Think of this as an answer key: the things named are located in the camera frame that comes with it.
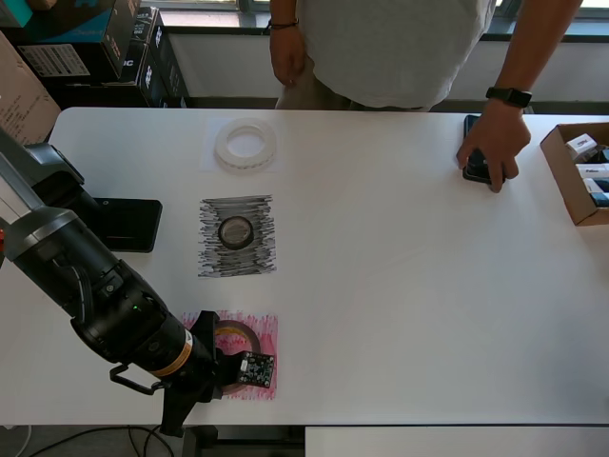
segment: clear tape roll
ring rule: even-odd
[[[244,133],[254,133],[263,139],[265,145],[260,152],[243,157],[230,150],[228,141],[232,137]],[[275,131],[269,124],[260,119],[236,119],[226,124],[216,137],[216,156],[224,165],[233,169],[258,169],[273,159],[276,150]]]

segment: white table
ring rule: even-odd
[[[606,457],[600,427],[307,427],[307,457]]]
[[[282,170],[199,171],[206,119],[254,116]],[[271,402],[197,406],[189,424],[609,423],[609,227],[576,228],[527,118],[521,176],[465,182],[463,115],[70,109],[51,143],[93,196],[164,205],[155,250],[124,254],[176,314],[276,312]],[[278,271],[197,278],[202,198],[274,196]],[[0,424],[158,423],[13,265],[0,270]],[[151,381],[145,373],[138,381]]]

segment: black phone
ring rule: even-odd
[[[469,114],[465,116],[465,122],[463,124],[463,138],[467,136],[467,133],[474,127],[474,124],[479,119],[479,116]],[[463,178],[468,181],[475,181],[477,183],[485,183],[491,185],[491,177],[488,174],[488,165],[484,154],[479,149],[474,149],[472,154],[467,159],[467,165],[463,168]]]

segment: wristwatch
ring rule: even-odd
[[[531,92],[523,92],[518,89],[501,89],[501,88],[488,88],[486,92],[486,98],[496,98],[502,100],[508,105],[525,109],[529,106],[531,101]]]

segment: wall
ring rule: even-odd
[[[193,97],[277,97],[265,36],[172,35]],[[481,100],[492,86],[507,43],[480,42],[449,99]],[[609,44],[561,44],[534,88],[537,101],[609,101]]]

